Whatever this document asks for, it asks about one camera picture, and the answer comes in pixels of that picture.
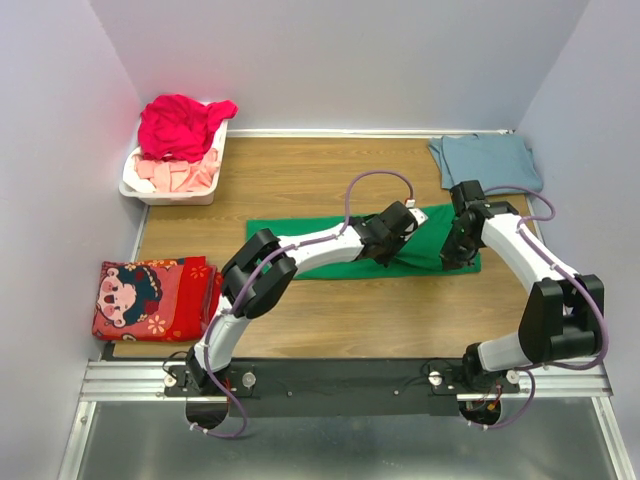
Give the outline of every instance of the pink cloth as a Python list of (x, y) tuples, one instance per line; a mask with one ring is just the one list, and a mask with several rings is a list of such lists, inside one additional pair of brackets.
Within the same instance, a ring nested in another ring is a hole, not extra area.
[(138, 142), (144, 159), (202, 160), (222, 121), (237, 112), (230, 100), (203, 105), (184, 95), (160, 95), (140, 114)]
[(136, 155), (135, 161), (138, 176), (153, 183), (158, 193), (207, 190), (220, 168), (215, 148), (210, 149), (196, 163), (184, 160), (145, 160), (142, 155)]

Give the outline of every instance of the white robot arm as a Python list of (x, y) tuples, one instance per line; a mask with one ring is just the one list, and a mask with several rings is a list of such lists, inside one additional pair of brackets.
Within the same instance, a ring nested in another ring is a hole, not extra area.
[[(296, 275), (365, 258), (387, 265), (426, 221), (421, 210), (395, 202), (379, 215), (350, 217), (348, 225), (341, 223), (320, 232), (294, 237), (275, 237), (269, 230), (257, 232), (222, 270), (224, 284), (215, 323), (194, 346), (192, 356), (204, 368), (206, 350), (213, 372), (225, 368), (251, 320), (271, 310)], [(278, 251), (281, 253), (268, 261), (255, 283), (245, 289), (234, 312), (234, 303), (250, 274), (265, 257)], [(195, 373), (197, 370), (192, 368), (194, 376), (206, 380), (206, 375)]]
[(468, 347), (463, 363), (469, 379), (606, 348), (601, 324), (604, 286), (598, 277), (580, 275), (564, 264), (508, 202), (489, 202), (479, 182), (456, 185), (451, 197), (457, 218), (440, 253), (445, 268), (460, 268), (478, 249), (489, 247), (529, 292), (517, 332)]
[[(598, 318), (559, 271), (584, 287), (599, 312), (602, 282), (562, 263), (522, 225), (522, 217), (508, 202), (490, 203), (478, 182), (456, 185), (451, 196), (456, 218), (440, 253), (444, 268), (471, 263), (486, 246), (502, 257), (529, 292), (517, 332), (467, 348), (462, 359), (466, 386), (486, 389), (496, 372), (504, 375), (516, 367), (600, 352), (603, 332)], [(202, 386), (208, 381), (207, 368), (217, 372), (227, 367), (249, 322), (271, 310), (296, 275), (364, 258), (387, 265), (426, 222), (426, 215), (412, 204), (395, 202), (379, 215), (351, 217), (347, 225), (322, 232), (298, 237), (276, 237), (269, 230), (256, 233), (222, 270), (215, 321), (187, 357), (191, 377)]]

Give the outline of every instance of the wooden table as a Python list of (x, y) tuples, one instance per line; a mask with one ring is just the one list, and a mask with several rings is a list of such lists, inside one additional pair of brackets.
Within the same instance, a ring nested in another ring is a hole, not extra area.
[[(229, 138), (214, 203), (153, 207), (139, 258), (206, 255), (222, 267), (243, 245), (248, 219), (340, 215), (351, 179), (380, 168), (407, 175), (418, 206), (449, 202), (425, 140)], [(368, 177), (354, 189), (352, 213), (378, 212), (406, 196), (400, 180)], [(524, 196), (509, 201), (528, 213)], [(482, 263), (479, 274), (294, 281), (269, 314), (251, 323), (235, 356), (460, 356), (471, 343), (515, 331), (526, 303), (493, 251), (483, 250)], [(182, 349), (118, 342), (114, 356), (165, 357)]]

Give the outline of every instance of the folded blue cloth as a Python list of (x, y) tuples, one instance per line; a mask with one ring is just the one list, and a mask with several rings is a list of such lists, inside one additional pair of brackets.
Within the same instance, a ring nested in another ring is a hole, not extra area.
[[(536, 192), (542, 180), (533, 168), (533, 154), (519, 135), (476, 134), (429, 141), (429, 150), (442, 173), (442, 188), (465, 180), (478, 180), (484, 190), (517, 185)], [(522, 193), (497, 190), (497, 193)]]

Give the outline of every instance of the green towel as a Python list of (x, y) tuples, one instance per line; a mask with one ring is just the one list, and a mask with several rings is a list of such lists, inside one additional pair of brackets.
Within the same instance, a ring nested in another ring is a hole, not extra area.
[[(336, 263), (309, 270), (296, 279), (346, 279), (346, 278), (376, 278), (376, 277), (407, 277), (411, 275), (456, 275), (460, 273), (479, 272), (481, 269), (480, 255), (475, 258), (475, 265), (460, 270), (442, 270), (440, 249), (444, 244), (453, 220), (453, 207), (435, 205), (421, 209), (429, 220), (400, 250), (391, 261), (389, 267), (378, 265), (371, 259), (357, 262)], [(249, 220), (247, 222), (247, 239), (263, 228), (269, 228), (275, 235), (303, 235), (334, 227), (341, 223), (344, 217), (316, 217), (316, 218), (283, 218), (277, 220)]]

